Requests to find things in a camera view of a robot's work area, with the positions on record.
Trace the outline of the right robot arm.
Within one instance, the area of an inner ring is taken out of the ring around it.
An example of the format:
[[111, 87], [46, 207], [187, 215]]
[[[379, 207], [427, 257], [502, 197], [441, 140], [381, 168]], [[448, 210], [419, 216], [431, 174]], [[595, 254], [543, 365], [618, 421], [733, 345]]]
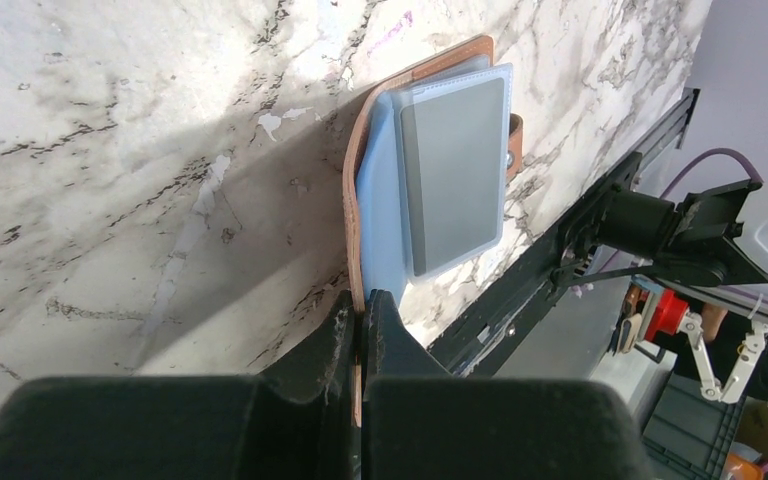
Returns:
[[621, 189], [601, 215], [595, 241], [647, 260], [640, 272], [657, 280], [768, 283], [768, 184], [742, 180], [678, 204]]

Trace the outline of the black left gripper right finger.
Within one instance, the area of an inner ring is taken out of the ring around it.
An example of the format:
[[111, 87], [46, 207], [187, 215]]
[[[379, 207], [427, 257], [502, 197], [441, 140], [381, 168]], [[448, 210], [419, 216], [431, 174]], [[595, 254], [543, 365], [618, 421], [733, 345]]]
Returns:
[[365, 479], [649, 479], [638, 427], [589, 380], [463, 378], [375, 290], [363, 320]]

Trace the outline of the tan leather card holder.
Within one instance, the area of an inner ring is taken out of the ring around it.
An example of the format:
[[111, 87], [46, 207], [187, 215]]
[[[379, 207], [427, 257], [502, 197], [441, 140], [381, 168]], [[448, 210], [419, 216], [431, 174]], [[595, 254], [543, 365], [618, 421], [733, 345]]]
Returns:
[[509, 114], [501, 235], [491, 246], [450, 268], [501, 239], [505, 187], [522, 166], [523, 121], [511, 110], [512, 67], [496, 62], [494, 39], [482, 34], [384, 78], [364, 95], [349, 136], [342, 177], [348, 273], [357, 314], [366, 312], [368, 298], [375, 290], [388, 291], [400, 299], [409, 283], [450, 269], [422, 278], [412, 274], [398, 116], [407, 92], [470, 76], [501, 76], [507, 84]]

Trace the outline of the dark grey credit card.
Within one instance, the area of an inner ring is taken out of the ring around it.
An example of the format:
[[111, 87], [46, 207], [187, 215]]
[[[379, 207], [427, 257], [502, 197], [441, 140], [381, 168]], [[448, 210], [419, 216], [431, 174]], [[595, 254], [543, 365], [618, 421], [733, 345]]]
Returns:
[[414, 277], [446, 270], [500, 237], [508, 114], [501, 76], [406, 93], [398, 120]]

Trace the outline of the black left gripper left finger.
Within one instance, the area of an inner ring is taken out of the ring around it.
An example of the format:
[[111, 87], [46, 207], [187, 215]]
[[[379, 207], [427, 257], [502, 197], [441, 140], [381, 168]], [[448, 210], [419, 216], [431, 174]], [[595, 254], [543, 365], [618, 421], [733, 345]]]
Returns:
[[0, 408], [0, 479], [351, 479], [350, 293], [256, 375], [49, 377]]

